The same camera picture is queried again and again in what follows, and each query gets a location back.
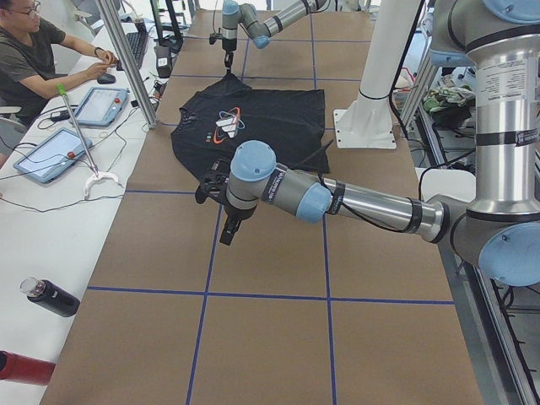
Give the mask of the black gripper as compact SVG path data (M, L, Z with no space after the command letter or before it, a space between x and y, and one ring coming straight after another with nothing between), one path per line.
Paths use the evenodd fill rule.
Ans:
M224 223L219 242L230 246L236 232L240 228L241 221L249 219L255 213L255 208L236 208L230 203L227 203L224 205L224 211L227 214L227 219Z
M227 72L230 72L232 69L234 61L234 51L236 51L236 38L222 38L222 48L225 51L224 56L224 65Z

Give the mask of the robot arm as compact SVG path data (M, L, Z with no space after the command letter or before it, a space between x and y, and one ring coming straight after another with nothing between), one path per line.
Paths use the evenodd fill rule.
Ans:
M237 49L238 29L242 28L257 49L266 47L273 36L309 14L320 13L328 1L296 1L272 17L261 21L252 4L238 4L236 1L224 1L222 7L221 30L218 32L225 52L224 66L230 73Z
M336 113L336 138L354 149L363 170L358 186L281 165L271 147L247 141L235 151L221 197L229 244L260 202L298 219L325 214L362 219L395 233L415 234L454 251L485 276L510 286L539 280L539 201L534 163L539 140L535 88L539 54L536 1L438 1L431 57L438 66L476 68L476 192L406 198L414 170L390 160L389 102L419 17L418 1L381 4L357 99Z

